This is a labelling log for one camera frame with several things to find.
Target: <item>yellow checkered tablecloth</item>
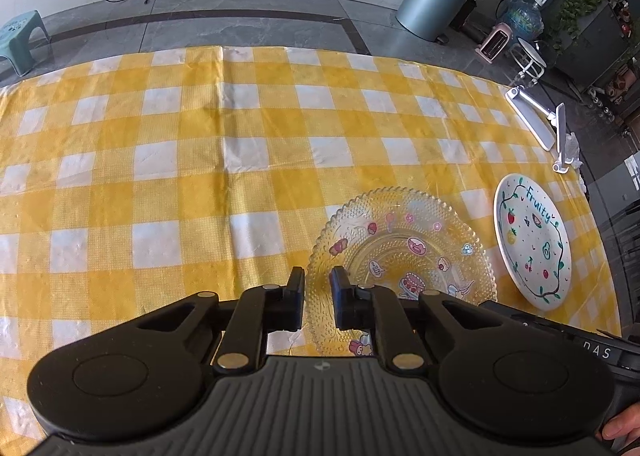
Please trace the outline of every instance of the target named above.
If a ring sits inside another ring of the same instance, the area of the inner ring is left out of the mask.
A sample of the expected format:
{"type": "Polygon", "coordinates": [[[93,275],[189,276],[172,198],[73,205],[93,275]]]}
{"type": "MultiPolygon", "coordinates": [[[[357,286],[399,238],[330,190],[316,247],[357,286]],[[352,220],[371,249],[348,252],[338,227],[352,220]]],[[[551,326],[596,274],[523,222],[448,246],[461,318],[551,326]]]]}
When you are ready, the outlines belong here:
{"type": "MultiPolygon", "coordinates": [[[[535,179],[568,231],[572,287],[548,316],[619,334],[602,242],[575,172],[553,173],[504,88],[437,68],[291,48],[112,57],[0,94],[0,452],[40,439],[26,396],[62,344],[199,290],[220,299],[306,267],[357,194],[409,186],[479,234],[501,302],[533,311],[494,232],[495,187],[535,179]]],[[[312,354],[305,329],[270,349],[312,354]]]]}

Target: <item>gray marble floor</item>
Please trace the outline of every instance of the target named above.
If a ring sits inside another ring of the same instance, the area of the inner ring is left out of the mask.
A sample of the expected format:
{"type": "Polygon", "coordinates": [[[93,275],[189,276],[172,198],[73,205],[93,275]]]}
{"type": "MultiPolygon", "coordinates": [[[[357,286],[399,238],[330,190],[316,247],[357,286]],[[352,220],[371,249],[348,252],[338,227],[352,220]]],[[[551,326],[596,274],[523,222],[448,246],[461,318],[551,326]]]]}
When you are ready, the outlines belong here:
{"type": "Polygon", "coordinates": [[[184,46],[295,46],[354,53],[341,26],[317,21],[217,17],[150,22],[140,51],[184,46]]]}
{"type": "MultiPolygon", "coordinates": [[[[393,10],[356,1],[151,0],[147,4],[144,1],[94,3],[46,17],[45,25],[54,36],[54,42],[46,45],[41,34],[34,33],[33,55],[38,65],[28,76],[111,55],[207,44],[363,52],[354,47],[354,40],[346,31],[346,22],[350,32],[355,27],[373,55],[452,68],[501,84],[508,84],[516,73],[513,62],[506,56],[498,58],[493,65],[482,61],[474,52],[475,43],[462,34],[447,30],[450,39],[447,46],[427,42],[405,30],[396,21],[393,10]],[[302,16],[275,17],[271,14],[262,17],[260,13],[248,12],[242,14],[243,17],[236,13],[212,17],[211,13],[203,12],[210,10],[277,10],[302,16]]],[[[18,78],[10,64],[1,62],[0,85],[16,81],[18,78]]],[[[609,217],[615,216],[619,209],[610,210],[604,202],[610,199],[611,191],[616,190],[605,182],[607,176],[620,170],[625,160],[638,152],[637,140],[632,136],[621,136],[596,113],[567,96],[568,88],[536,86],[531,92],[550,107],[560,102],[566,105],[568,127],[578,136],[582,150],[582,174],[593,192],[594,206],[599,206],[598,212],[604,212],[601,230],[611,260],[622,321],[629,324],[638,308],[630,289],[637,279],[640,295],[640,275],[636,278],[633,271],[627,269],[622,252],[628,248],[627,243],[618,237],[615,227],[607,225],[609,217]]],[[[638,191],[629,196],[629,203],[636,200],[640,200],[638,191]]]]}

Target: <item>finger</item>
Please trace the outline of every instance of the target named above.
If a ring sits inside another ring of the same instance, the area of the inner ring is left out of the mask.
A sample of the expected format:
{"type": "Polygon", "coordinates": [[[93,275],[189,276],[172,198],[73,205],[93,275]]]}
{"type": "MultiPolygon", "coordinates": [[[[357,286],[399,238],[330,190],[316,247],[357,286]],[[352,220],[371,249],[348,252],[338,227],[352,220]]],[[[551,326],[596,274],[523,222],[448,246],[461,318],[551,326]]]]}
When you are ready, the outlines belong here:
{"type": "Polygon", "coordinates": [[[605,440],[613,440],[620,436],[627,436],[636,428],[640,428],[640,404],[627,407],[609,420],[602,429],[602,437],[605,440]]]}
{"type": "Polygon", "coordinates": [[[640,438],[640,427],[633,429],[633,431],[626,436],[625,447],[631,442],[636,441],[638,438],[640,438]]]}

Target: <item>clear glass plate with cartoon decals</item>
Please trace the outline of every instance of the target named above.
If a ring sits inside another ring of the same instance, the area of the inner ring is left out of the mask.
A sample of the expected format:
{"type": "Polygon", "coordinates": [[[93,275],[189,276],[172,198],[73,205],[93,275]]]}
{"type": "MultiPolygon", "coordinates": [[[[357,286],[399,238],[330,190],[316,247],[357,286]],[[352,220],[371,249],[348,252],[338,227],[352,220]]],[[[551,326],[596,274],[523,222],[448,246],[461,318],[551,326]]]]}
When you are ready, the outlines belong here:
{"type": "Polygon", "coordinates": [[[376,189],[332,216],[309,259],[306,323],[322,356],[370,354],[368,336],[335,328],[328,276],[339,264],[352,284],[387,286],[400,298],[436,289],[473,304],[497,299],[480,239],[452,207],[415,189],[376,189]]]}

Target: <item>black floor border strip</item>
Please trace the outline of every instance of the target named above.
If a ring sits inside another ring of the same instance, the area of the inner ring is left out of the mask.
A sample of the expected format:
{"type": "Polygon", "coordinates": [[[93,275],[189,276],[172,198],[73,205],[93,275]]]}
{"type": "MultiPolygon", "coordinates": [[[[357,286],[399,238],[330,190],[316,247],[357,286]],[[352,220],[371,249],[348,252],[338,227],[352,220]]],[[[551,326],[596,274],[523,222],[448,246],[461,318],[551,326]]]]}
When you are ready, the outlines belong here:
{"type": "Polygon", "coordinates": [[[365,44],[358,29],[351,19],[337,16],[325,16],[323,14],[306,14],[304,12],[287,12],[285,10],[247,10],[247,9],[221,9],[221,10],[184,10],[180,12],[161,12],[158,14],[144,14],[142,16],[123,17],[105,22],[88,24],[80,28],[66,30],[51,36],[52,42],[59,42],[65,39],[88,35],[90,33],[101,32],[111,28],[122,28],[132,24],[148,24],[150,22],[165,22],[181,19],[206,19],[215,17],[259,17],[265,19],[292,19],[313,22],[325,22],[338,24],[347,34],[356,53],[360,55],[371,55],[369,48],[365,44]]]}

